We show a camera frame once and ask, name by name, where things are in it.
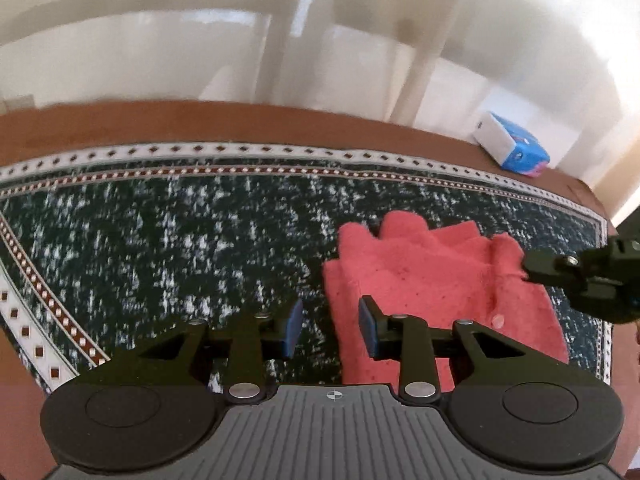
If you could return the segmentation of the pink knitted sweater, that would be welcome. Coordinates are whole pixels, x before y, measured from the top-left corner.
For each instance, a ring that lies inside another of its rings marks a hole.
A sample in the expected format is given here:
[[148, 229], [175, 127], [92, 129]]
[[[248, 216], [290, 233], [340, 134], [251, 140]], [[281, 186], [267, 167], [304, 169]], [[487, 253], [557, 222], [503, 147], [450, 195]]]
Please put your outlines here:
[[523, 249], [506, 233], [486, 237], [473, 221], [431, 229], [418, 214], [391, 211], [376, 234], [360, 223], [341, 226], [337, 253], [323, 281], [346, 385], [399, 382], [397, 362], [368, 356], [358, 324], [363, 296], [386, 315], [414, 315], [437, 328], [466, 318], [568, 360], [548, 292], [526, 282]]

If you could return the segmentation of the blue tissue pack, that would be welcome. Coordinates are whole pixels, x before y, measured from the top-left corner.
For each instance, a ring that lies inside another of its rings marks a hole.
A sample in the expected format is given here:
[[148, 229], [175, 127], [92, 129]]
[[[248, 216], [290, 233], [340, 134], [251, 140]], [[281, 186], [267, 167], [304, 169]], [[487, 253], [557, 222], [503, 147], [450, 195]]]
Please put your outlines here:
[[503, 170], [534, 178], [549, 165], [550, 156], [536, 136], [497, 114], [485, 113], [473, 136]]

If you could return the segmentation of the dark patterned table mat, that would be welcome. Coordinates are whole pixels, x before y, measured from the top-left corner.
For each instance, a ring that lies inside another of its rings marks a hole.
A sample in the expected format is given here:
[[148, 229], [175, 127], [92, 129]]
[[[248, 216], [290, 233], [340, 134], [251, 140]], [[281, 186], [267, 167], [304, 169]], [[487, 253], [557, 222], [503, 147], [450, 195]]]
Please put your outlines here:
[[524, 249], [576, 254], [608, 222], [574, 198], [438, 160], [281, 144], [159, 143], [53, 154], [1, 170], [1, 325], [51, 392], [189, 318], [304, 303], [282, 382], [342, 378], [321, 269], [347, 222], [466, 220]]

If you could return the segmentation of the white chair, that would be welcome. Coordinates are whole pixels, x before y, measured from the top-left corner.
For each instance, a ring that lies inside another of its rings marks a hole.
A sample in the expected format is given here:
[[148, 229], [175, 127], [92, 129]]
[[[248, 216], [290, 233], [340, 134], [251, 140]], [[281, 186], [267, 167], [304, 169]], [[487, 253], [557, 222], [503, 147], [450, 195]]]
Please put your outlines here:
[[1, 94], [191, 100], [411, 125], [462, 0], [1, 0]]

